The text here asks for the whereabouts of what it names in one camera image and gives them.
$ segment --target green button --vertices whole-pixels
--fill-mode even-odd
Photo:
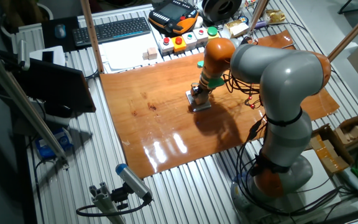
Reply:
[[[216,27],[209,27],[207,32],[208,35],[215,36],[218,33],[218,29]]]
[[[202,68],[204,66],[204,61],[197,62],[197,67]]]

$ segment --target wooden board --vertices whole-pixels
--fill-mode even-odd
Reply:
[[[203,54],[117,74],[101,74],[110,114],[129,167],[144,178],[242,144],[265,113],[244,105],[247,96],[225,86],[210,95],[212,108],[192,112],[185,92],[198,82]],[[307,97],[311,119],[339,105],[326,90]]]

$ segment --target black keyboard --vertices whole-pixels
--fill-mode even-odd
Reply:
[[[94,29],[100,44],[150,33],[150,27],[144,17],[96,25]],[[77,47],[91,45],[88,28],[73,29],[73,36]]]

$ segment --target mouse pad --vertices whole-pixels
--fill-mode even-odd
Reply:
[[[55,26],[64,24],[66,27],[66,37],[58,39],[55,37]],[[42,23],[42,35],[44,36],[45,48],[62,46],[64,52],[78,50],[74,44],[72,30],[79,28],[77,17],[68,17],[63,19],[54,19]]]

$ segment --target black monitor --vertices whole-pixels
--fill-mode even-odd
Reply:
[[[0,56],[17,61],[16,54],[0,50]],[[96,111],[80,70],[31,59],[28,71],[13,72],[13,75],[27,96],[45,102],[45,110],[58,111],[59,107],[65,107],[78,113]]]

